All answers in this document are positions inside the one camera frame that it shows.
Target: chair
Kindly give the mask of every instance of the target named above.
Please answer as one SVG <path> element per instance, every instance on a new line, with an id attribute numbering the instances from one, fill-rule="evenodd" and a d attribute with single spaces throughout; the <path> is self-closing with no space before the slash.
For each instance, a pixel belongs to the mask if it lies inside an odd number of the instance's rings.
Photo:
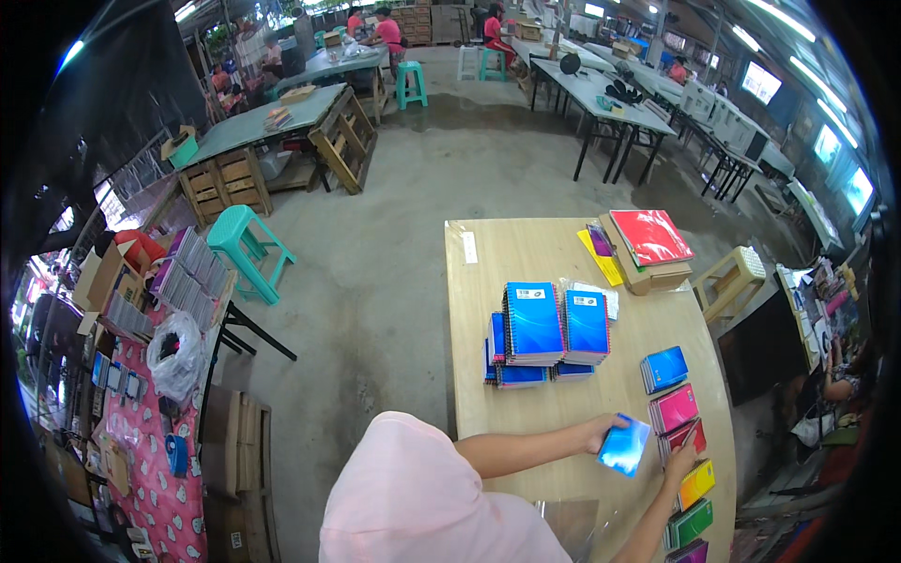
<path id="1" fill-rule="evenodd" d="M 406 73 L 413 74 L 414 87 L 406 85 Z M 423 67 L 415 60 L 405 61 L 397 65 L 397 107 L 401 110 L 406 109 L 407 102 L 419 101 L 423 103 L 423 107 L 429 104 L 428 96 L 425 94 L 425 78 L 423 77 Z"/>
<path id="2" fill-rule="evenodd" d="M 730 262 L 733 262 L 732 267 L 725 274 L 718 275 L 717 272 L 729 265 Z M 720 318 L 727 321 L 733 319 L 748 304 L 751 298 L 760 291 L 766 278 L 767 270 L 764 269 L 763 263 L 760 262 L 760 256 L 757 255 L 757 252 L 753 248 L 746 246 L 735 247 L 732 252 L 708 269 L 703 276 L 699 277 L 692 284 L 697 300 L 701 305 L 701 313 L 704 314 L 705 322 L 709 324 Z M 709 302 L 706 294 L 705 282 L 708 279 L 715 280 L 712 288 L 716 292 L 716 299 L 712 303 Z M 735 300 L 748 287 L 752 287 L 751 292 L 736 304 Z M 733 305 L 733 314 L 723 315 L 723 311 L 729 305 Z"/>
<path id="3" fill-rule="evenodd" d="M 251 222 L 255 222 L 272 241 L 258 241 L 248 228 Z M 247 248 L 246 252 L 241 247 L 242 242 Z M 247 205 L 226 207 L 206 236 L 206 243 L 213 252 L 228 256 L 241 272 L 241 277 L 250 282 L 252 289 L 244 289 L 240 283 L 235 287 L 245 301 L 248 295 L 258 295 L 267 304 L 278 303 L 280 296 L 275 288 L 278 276 L 285 265 L 285 260 L 290 260 L 293 264 L 297 261 L 297 257 L 285 248 L 252 209 Z M 266 247 L 269 246 L 279 247 L 282 252 L 275 269 L 272 270 L 272 275 L 266 279 L 254 264 L 254 259 L 263 260 L 268 255 Z"/>
<path id="4" fill-rule="evenodd" d="M 472 61 L 472 70 L 466 70 L 466 58 L 468 53 L 473 53 L 475 58 Z M 457 57 L 457 79 L 462 80 L 463 77 L 472 77 L 478 80 L 478 47 L 460 47 L 460 54 Z"/>
<path id="5" fill-rule="evenodd" d="M 488 70 L 488 56 L 496 53 L 501 59 L 500 70 Z M 506 54 L 501 50 L 493 50 L 485 47 L 482 51 L 482 71 L 478 74 L 479 80 L 485 80 L 485 77 L 501 77 L 501 81 L 506 82 Z"/>

